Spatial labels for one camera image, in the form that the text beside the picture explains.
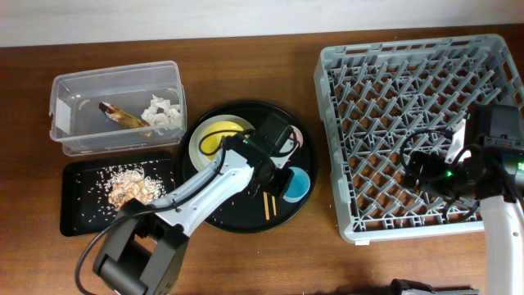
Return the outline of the wooden chopstick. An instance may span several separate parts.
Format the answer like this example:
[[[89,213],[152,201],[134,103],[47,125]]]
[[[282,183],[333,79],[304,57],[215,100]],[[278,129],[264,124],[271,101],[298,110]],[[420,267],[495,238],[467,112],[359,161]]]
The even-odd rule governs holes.
[[[263,201],[264,201],[264,216],[266,220],[269,220],[270,218],[269,199],[268,199],[268,194],[266,192],[263,192]]]
[[[277,207],[276,207],[276,198],[275,198],[275,196],[271,196],[271,200],[272,200],[272,206],[273,206],[273,215],[276,216],[277,215]]]

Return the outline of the blue cup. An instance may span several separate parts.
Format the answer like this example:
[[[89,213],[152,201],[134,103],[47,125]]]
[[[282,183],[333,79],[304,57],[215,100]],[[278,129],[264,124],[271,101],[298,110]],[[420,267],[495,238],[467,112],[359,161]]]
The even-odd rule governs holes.
[[[290,170],[293,176],[282,198],[286,202],[296,203],[309,192],[311,182],[308,173],[300,167],[292,166]]]

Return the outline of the pink cup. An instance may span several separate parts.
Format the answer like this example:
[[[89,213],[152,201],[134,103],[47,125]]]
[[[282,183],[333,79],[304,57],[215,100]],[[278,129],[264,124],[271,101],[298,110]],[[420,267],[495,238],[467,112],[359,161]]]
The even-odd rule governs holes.
[[[295,135],[299,148],[302,148],[303,143],[304,143],[303,134],[296,126],[292,125],[291,127],[293,128],[293,133]]]

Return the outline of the grey plate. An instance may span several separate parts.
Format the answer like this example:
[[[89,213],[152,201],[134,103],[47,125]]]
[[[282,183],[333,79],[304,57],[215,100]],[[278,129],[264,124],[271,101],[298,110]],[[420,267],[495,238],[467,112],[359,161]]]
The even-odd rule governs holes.
[[[201,138],[208,133],[222,129],[236,129],[238,131],[245,129],[254,129],[255,127],[247,120],[234,115],[213,116],[200,123],[193,132],[189,141],[189,156],[193,166],[198,170],[203,170],[214,158],[205,156],[198,148]]]

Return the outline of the yellow bowl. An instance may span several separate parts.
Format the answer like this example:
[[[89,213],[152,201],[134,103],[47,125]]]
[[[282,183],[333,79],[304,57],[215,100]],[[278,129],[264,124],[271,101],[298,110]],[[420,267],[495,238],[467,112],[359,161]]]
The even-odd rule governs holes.
[[[200,152],[208,159],[213,160],[221,147],[222,137],[233,136],[244,129],[232,121],[218,121],[207,127],[199,142]]]

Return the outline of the white tissue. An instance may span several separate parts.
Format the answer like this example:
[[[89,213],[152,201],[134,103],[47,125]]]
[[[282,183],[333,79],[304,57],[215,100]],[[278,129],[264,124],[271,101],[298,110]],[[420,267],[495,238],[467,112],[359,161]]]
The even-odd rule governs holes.
[[[161,126],[172,130],[183,130],[183,115],[179,104],[169,99],[151,95],[150,106],[141,114],[141,119],[150,126]]]

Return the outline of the food scraps and rice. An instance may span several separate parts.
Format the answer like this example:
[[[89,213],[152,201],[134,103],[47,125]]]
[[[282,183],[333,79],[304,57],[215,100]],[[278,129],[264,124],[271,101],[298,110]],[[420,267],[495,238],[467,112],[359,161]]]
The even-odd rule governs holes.
[[[136,199],[147,205],[163,196],[167,186],[158,175],[158,169],[151,164],[152,161],[145,161],[80,173],[75,183],[86,185],[86,188],[79,189],[80,195],[76,198],[79,205],[84,205],[80,215],[88,223],[93,223],[98,217],[109,221],[130,200]]]

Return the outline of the brown snack wrapper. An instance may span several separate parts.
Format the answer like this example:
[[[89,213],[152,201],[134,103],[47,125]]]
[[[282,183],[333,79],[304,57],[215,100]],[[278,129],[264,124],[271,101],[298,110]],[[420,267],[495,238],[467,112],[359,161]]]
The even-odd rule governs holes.
[[[108,102],[100,102],[99,109],[111,120],[126,129],[149,127],[149,124]]]

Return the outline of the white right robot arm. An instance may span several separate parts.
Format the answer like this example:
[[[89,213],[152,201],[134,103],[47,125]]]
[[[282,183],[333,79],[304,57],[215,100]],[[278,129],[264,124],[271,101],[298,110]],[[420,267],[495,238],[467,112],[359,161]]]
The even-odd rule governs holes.
[[[481,214],[486,237],[486,293],[523,293],[523,196],[496,151],[476,144],[447,164],[439,156],[413,152],[404,168],[404,186],[442,197],[449,209],[473,202],[466,218]]]

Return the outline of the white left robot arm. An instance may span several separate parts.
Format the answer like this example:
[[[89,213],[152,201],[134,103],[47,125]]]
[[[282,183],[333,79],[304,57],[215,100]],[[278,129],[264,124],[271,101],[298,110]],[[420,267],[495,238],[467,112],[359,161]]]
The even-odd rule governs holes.
[[[282,131],[225,130],[215,158],[182,186],[144,205],[127,202],[116,219],[95,236],[75,267],[80,271],[98,241],[102,247],[93,273],[118,294],[169,293],[178,278],[188,242],[197,227],[232,196],[251,189],[281,197],[293,173],[285,166],[303,139],[291,127]]]

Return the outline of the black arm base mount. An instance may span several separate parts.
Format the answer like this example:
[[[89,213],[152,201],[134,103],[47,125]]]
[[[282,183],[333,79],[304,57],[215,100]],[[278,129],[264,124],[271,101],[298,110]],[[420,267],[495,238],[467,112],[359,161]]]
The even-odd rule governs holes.
[[[388,295],[480,295],[478,289],[471,288],[433,288],[429,284],[407,279],[393,279],[388,287]]]

